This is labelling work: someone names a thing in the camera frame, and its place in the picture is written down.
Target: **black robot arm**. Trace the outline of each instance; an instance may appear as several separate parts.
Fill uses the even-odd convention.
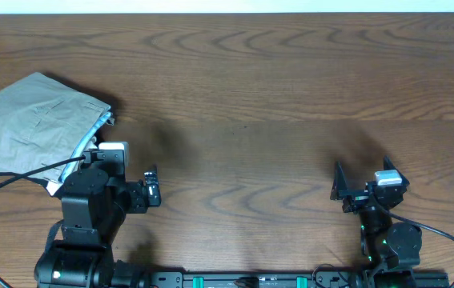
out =
[[[406,222],[392,223],[391,217],[377,205],[385,210],[397,206],[403,201],[410,182],[388,157],[384,158],[384,170],[375,172],[375,179],[367,182],[362,190],[352,190],[337,162],[330,199],[343,200],[344,213],[360,216],[362,254],[370,261],[363,269],[364,283],[373,287],[378,278],[391,275],[399,283],[415,287],[412,269],[420,264],[421,229]]]
[[[53,241],[39,259],[34,275],[38,287],[147,288],[141,267],[115,263],[111,244],[127,214],[159,206],[157,170],[145,181],[125,181],[127,150],[91,150],[81,169],[56,192],[61,199],[63,240]]]

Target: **green connector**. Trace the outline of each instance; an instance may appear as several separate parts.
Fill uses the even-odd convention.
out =
[[[193,288],[203,288],[203,277],[193,278]]]
[[[298,277],[296,279],[296,288],[307,288],[308,280],[306,277]]]

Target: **fabric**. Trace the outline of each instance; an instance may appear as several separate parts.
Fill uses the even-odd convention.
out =
[[[110,117],[109,109],[40,73],[1,90],[0,172],[25,173],[82,153],[79,147],[89,142],[90,131],[105,122],[105,115]],[[59,182],[64,168],[32,177]]]

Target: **wooden surface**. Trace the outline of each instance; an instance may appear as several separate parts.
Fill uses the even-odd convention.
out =
[[[333,163],[363,181],[384,154],[412,183],[395,212],[454,234],[454,14],[0,16],[0,89],[35,71],[115,107],[103,136],[129,142],[129,179],[159,165],[163,205],[128,217],[116,258],[354,265]],[[0,275],[34,287],[61,217],[39,186],[0,191]],[[453,280],[454,243],[423,243],[420,268]]]

